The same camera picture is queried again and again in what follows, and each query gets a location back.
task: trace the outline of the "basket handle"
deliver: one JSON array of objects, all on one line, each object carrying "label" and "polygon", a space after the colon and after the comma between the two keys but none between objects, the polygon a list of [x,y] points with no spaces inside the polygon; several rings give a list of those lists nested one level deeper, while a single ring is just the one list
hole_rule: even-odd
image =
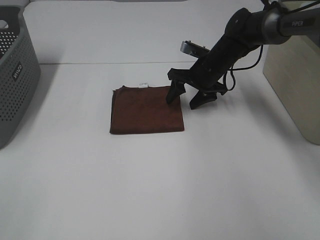
[{"label": "basket handle", "polygon": [[4,32],[12,32],[15,35],[20,33],[19,12],[18,6],[0,6],[0,20],[8,24],[7,28],[0,28]]}]

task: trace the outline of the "black cable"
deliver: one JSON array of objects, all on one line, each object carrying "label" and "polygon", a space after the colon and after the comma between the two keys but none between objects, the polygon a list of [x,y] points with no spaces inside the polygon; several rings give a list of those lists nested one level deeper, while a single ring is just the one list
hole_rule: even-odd
[{"label": "black cable", "polygon": [[320,0],[315,1],[315,2],[313,2],[313,3],[310,3],[310,4],[306,5],[306,6],[303,6],[303,7],[297,8],[297,9],[295,9],[295,10],[287,11],[285,14],[293,14],[293,13],[297,13],[297,12],[300,12],[300,11],[302,11],[302,10],[305,10],[305,9],[311,8],[311,7],[313,7],[313,6],[315,6],[315,5],[318,5],[318,4],[320,4]]},{"label": "black cable", "polygon": [[236,87],[236,77],[235,77],[235,75],[234,75],[234,71],[248,70],[248,69],[252,69],[252,68],[254,68],[255,66],[257,66],[258,63],[260,62],[261,58],[262,58],[262,53],[263,53],[263,51],[264,51],[264,46],[261,45],[258,60],[257,60],[256,63],[253,64],[252,66],[242,67],[242,68],[234,68],[234,65],[231,66],[231,68],[230,68],[228,71],[230,72],[230,75],[231,75],[231,77],[232,77],[233,86],[232,86],[230,89],[227,88],[227,74],[228,74],[228,71],[225,72],[225,74],[223,75],[223,85],[226,87],[226,89],[227,89],[228,91],[232,91],[232,90]]},{"label": "black cable", "polygon": [[260,62],[263,51],[264,51],[264,46],[263,46],[263,45],[261,45],[258,60],[257,60],[257,61],[256,61],[256,63],[255,63],[255,64],[253,64],[252,66],[242,67],[242,68],[235,68],[235,69],[233,69],[232,71],[242,71],[242,70],[248,70],[248,69],[252,69],[252,68],[254,68],[254,67],[255,67],[255,66],[257,66],[257,65],[258,65],[258,63]]}]

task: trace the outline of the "beige box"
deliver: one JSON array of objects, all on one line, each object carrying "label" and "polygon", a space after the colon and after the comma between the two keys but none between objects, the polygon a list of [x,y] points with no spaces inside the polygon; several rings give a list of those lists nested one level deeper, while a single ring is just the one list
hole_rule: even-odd
[{"label": "beige box", "polygon": [[[303,2],[286,2],[289,9]],[[320,145],[320,48],[307,36],[270,45],[263,74],[301,134]]]}]

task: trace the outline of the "basket logo text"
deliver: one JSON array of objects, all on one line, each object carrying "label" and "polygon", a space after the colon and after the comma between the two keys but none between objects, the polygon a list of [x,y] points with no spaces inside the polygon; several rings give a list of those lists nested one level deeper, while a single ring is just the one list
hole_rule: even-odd
[{"label": "basket logo text", "polygon": [[14,69],[14,71],[13,71],[13,73],[12,73],[12,78],[13,78],[15,81],[18,80],[18,78],[19,78],[19,76],[20,76],[20,74],[21,74],[21,72],[22,72],[22,69],[23,69],[23,67],[22,67],[21,62],[18,62],[18,65],[15,67],[15,69]]}]

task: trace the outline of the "white wall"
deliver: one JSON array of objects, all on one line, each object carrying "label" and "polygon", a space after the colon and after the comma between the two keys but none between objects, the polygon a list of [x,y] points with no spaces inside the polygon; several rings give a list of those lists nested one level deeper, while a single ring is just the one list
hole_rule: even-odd
[{"label": "white wall", "polygon": [[30,2],[38,1],[183,2],[187,0],[30,0]]},{"label": "white wall", "polygon": [[26,6],[28,5],[29,0],[0,0],[0,5],[19,5]]}]

